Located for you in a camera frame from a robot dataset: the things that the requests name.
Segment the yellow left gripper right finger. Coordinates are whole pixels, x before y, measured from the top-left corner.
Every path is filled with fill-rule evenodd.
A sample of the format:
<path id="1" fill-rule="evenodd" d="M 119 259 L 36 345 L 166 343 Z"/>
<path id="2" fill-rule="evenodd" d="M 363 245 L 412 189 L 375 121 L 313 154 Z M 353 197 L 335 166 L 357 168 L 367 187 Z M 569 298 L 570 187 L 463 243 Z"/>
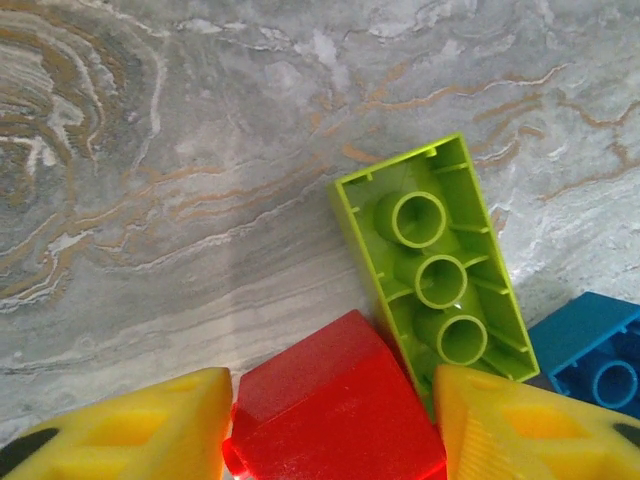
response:
<path id="1" fill-rule="evenodd" d="M 451 479 L 636 479 L 630 416 L 458 365 L 434 376 Z"/>

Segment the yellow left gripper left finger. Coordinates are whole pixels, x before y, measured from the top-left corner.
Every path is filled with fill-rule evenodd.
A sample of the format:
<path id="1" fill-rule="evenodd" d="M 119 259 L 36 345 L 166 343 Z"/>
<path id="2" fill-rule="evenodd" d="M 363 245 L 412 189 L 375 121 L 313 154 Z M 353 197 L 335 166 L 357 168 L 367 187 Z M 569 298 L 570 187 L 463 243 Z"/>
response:
<path id="1" fill-rule="evenodd" d="M 1 450 L 4 479 L 219 479 L 231 375 L 198 370 L 42 422 Z"/>

